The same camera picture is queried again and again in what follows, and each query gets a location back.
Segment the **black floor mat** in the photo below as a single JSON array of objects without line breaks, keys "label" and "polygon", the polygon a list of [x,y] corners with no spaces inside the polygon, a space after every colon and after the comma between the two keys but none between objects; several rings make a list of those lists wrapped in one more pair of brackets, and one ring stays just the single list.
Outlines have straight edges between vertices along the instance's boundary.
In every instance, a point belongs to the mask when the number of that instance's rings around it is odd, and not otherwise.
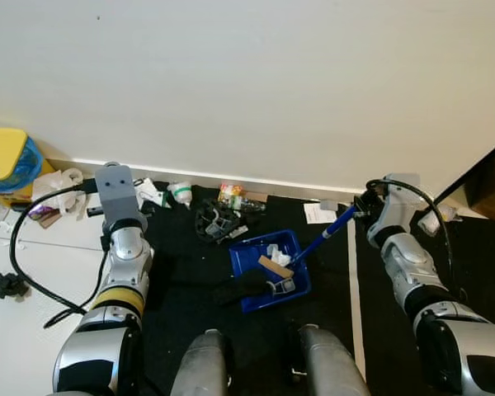
[{"label": "black floor mat", "polygon": [[[292,230],[309,245],[326,227],[308,224],[306,200],[269,196],[266,211],[243,238]],[[413,224],[412,234],[428,249],[450,291],[495,322],[495,222],[464,216],[448,223],[454,249],[455,286],[449,286],[448,259],[441,235],[430,238]],[[194,230],[194,215],[184,206],[156,209],[147,219],[146,241],[156,257],[149,272],[143,332],[145,376],[171,392],[183,354],[207,329],[229,339],[226,357],[239,396],[309,396],[308,381],[290,378],[290,359],[301,353],[293,331],[317,324],[333,332],[348,350],[361,341],[365,382],[373,396],[444,396],[422,376],[422,360],[410,321],[395,301],[382,257],[365,240],[365,228],[350,224],[308,257],[312,290],[289,302],[243,313],[239,303],[218,305],[213,289],[231,280],[229,243],[205,243]],[[349,247],[356,246],[361,313],[351,313]]]}]

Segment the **crumpled clear plastic cup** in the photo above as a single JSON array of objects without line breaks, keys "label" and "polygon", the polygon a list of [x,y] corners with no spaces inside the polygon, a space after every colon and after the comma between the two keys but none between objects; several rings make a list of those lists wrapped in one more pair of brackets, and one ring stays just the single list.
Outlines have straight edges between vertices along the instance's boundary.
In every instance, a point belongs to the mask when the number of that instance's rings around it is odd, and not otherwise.
[{"label": "crumpled clear plastic cup", "polygon": [[[445,223],[450,221],[459,221],[460,217],[456,208],[448,206],[447,204],[437,204],[437,210],[442,215],[442,219]],[[432,209],[427,209],[424,216],[417,221],[417,226],[424,231],[429,237],[435,237],[441,232],[442,225],[440,224],[437,214]]]}]

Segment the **white paper slip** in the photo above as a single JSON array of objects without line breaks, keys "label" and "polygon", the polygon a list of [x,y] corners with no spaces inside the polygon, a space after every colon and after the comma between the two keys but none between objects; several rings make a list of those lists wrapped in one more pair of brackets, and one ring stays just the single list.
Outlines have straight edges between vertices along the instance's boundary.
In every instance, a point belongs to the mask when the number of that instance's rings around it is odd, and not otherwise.
[{"label": "white paper slip", "polygon": [[330,208],[330,204],[324,203],[324,201],[309,201],[309,203],[303,204],[303,212],[305,217],[305,223],[309,225],[323,225],[330,224],[338,218],[338,205],[335,205],[333,209]]}]

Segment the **brown cardboard box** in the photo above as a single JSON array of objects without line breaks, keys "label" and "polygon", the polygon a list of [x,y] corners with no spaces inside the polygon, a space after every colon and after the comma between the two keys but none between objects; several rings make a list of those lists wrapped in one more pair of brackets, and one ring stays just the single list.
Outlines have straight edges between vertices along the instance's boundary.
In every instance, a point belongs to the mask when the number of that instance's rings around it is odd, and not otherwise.
[{"label": "brown cardboard box", "polygon": [[495,221],[495,168],[470,171],[464,192],[471,210]]}]

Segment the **white bottle with green band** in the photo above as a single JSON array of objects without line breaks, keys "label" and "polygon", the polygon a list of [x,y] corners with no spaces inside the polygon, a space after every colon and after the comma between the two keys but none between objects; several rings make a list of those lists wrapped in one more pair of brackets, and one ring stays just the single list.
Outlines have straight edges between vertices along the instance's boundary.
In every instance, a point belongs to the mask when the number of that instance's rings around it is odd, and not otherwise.
[{"label": "white bottle with green band", "polygon": [[190,182],[173,182],[167,186],[167,189],[176,203],[188,209],[191,208],[192,184]]}]

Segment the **blue long handled dustpan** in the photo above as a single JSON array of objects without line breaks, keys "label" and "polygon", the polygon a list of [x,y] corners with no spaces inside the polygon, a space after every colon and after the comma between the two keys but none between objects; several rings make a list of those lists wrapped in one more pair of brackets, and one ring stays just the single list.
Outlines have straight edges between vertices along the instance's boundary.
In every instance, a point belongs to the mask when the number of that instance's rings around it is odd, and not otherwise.
[{"label": "blue long handled dustpan", "polygon": [[[343,227],[345,227],[350,219],[356,215],[356,207],[354,205],[342,211],[338,218],[333,223],[324,228],[322,234],[310,243],[307,247],[301,247],[298,242],[297,235],[292,230],[281,230],[276,233],[259,235],[259,237],[248,238],[240,242],[233,243],[229,248],[229,256],[233,269],[233,276],[240,276],[248,269],[263,268],[258,264],[259,257],[266,257],[267,245],[271,243],[278,244],[284,252],[289,253],[293,257],[290,260],[288,269],[295,272],[293,279],[295,280],[297,291],[288,295],[252,295],[252,297],[244,298],[239,301],[240,307],[244,313],[258,312],[266,307],[282,304],[306,295],[312,291],[312,281],[310,271],[305,258],[310,256],[324,241],[333,237]],[[279,276],[275,276],[267,271],[267,279],[269,281],[281,280]]]}]

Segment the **grey left robot leg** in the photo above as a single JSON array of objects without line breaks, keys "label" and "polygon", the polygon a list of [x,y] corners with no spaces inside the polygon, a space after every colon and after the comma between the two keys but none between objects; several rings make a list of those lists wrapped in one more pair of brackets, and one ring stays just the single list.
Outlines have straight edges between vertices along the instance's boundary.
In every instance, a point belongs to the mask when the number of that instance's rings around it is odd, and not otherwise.
[{"label": "grey left robot leg", "polygon": [[206,329],[185,351],[169,396],[229,396],[225,355],[224,334]]}]

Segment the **small black plastic part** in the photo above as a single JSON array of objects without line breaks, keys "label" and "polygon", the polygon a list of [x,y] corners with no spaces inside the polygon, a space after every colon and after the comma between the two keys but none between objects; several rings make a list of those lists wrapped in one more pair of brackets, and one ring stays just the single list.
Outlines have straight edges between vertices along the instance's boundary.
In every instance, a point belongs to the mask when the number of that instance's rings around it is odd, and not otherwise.
[{"label": "small black plastic part", "polygon": [[18,274],[0,274],[0,299],[22,297],[30,286],[25,277]]}]

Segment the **crumpled white tissue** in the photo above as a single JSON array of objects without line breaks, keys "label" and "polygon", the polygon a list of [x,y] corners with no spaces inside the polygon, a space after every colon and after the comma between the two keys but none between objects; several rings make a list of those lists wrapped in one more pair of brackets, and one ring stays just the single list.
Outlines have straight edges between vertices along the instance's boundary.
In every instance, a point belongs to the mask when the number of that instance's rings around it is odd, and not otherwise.
[{"label": "crumpled white tissue", "polygon": [[266,256],[276,265],[281,267],[288,267],[290,260],[293,259],[289,253],[284,252],[284,250],[281,249],[281,246],[275,243],[267,245]]}]

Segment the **grey right robot leg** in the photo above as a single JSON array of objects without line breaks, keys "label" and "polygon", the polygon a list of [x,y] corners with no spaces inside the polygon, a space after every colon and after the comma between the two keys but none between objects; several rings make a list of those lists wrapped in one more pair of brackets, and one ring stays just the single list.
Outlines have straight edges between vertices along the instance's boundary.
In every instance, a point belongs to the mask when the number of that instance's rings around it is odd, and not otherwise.
[{"label": "grey right robot leg", "polygon": [[310,396],[370,396],[356,360],[333,332],[305,324],[298,329]]}]

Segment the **brown cardboard strip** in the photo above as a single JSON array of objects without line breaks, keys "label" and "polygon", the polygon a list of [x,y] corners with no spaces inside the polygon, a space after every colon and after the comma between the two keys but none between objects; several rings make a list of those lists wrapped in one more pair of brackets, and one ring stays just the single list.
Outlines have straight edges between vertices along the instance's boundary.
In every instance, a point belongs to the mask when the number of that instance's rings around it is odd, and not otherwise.
[{"label": "brown cardboard strip", "polygon": [[262,256],[257,261],[260,266],[281,279],[289,279],[295,275],[295,272],[272,261],[269,257]]}]

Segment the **white floor tape strip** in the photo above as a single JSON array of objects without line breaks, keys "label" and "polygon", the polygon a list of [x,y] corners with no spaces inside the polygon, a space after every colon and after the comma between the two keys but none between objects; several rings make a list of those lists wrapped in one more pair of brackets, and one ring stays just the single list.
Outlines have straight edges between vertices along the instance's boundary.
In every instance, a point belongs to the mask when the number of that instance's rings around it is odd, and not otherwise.
[{"label": "white floor tape strip", "polygon": [[360,281],[358,280],[356,226],[346,226],[348,238],[348,294],[351,306],[351,332],[353,336],[353,357],[361,377],[367,380],[367,361],[363,338],[363,320],[361,320]]}]

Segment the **clear bottle with colourful candy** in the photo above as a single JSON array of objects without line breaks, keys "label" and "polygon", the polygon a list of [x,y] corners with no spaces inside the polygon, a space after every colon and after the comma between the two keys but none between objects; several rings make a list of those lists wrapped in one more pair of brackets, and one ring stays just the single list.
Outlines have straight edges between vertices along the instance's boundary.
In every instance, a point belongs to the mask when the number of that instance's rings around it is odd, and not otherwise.
[{"label": "clear bottle with colourful candy", "polygon": [[248,199],[240,185],[222,184],[217,201],[222,206],[239,211],[258,211],[255,201]]}]

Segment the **grey robot leg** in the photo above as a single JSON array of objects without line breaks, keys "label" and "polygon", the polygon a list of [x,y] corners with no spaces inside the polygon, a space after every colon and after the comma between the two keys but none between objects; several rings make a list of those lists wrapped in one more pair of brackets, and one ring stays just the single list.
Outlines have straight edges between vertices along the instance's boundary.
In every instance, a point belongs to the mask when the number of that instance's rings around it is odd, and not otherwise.
[{"label": "grey robot leg", "polygon": [[224,334],[206,329],[185,351],[169,396],[229,396],[225,355]]},{"label": "grey robot leg", "polygon": [[310,396],[370,396],[356,360],[333,332],[305,324],[298,329]]}]

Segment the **white printed tag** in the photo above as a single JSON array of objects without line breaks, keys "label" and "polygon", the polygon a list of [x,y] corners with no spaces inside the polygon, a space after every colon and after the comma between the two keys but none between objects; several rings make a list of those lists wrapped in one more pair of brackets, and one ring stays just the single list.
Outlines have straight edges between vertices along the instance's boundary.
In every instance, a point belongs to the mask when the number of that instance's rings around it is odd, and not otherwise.
[{"label": "white printed tag", "polygon": [[158,189],[150,178],[145,177],[141,178],[141,180],[135,180],[134,188],[135,193],[137,193],[139,207],[143,206],[145,201],[150,201],[150,203],[156,204],[158,207],[169,208],[166,192]]}]

